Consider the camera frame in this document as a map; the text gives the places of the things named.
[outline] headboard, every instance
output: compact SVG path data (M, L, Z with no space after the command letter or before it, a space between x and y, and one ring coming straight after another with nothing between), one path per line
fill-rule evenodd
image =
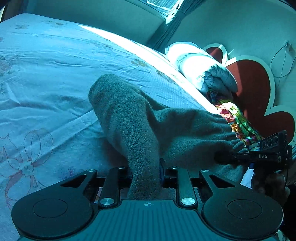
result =
M234 93L234 103L252 126L263 137L286 130L290 145L295 146L296 111L284 105L274 106L275 82L268 65L247 55L228 60L226 49L221 44L208 45L204 50L235 77L238 92Z

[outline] bed sheet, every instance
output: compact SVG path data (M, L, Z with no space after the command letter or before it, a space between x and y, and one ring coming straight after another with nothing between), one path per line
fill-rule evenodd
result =
M87 169L106 176L110 168L126 164L88 101L91 85L108 73L169 107L218 114L164 56L141 44L32 14L2 22L0 240L19 237L10 212L21 197Z

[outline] pillow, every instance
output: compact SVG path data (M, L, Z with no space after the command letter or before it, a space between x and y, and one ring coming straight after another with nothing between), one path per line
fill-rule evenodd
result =
M190 42L176 42L165 49L167 59L202 94L214 90L232 100L237 92L233 75L211 55Z

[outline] white wall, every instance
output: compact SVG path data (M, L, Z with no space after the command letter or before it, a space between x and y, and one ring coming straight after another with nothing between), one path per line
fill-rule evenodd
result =
M100 28L141 44L163 22L125 0L29 0L26 12Z
M200 47L223 44L229 57L252 55L268 65L275 53L289 40L296 50L296 11L277 0L206 0L184 18L169 44L194 42ZM285 51L275 57L272 69L280 76ZM283 73L291 67L295 53L287 54ZM296 64L288 77L281 79L275 105L296 110Z

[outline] hand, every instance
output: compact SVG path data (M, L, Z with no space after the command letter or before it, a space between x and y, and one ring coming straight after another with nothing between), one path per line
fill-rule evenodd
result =
M285 176L281 173L267 175L263 168L254 169L251 180L251 188L259 193L266 194L266 185L271 187L271 193L267 194L276 200L282 207L290 195L290 189L285 187Z

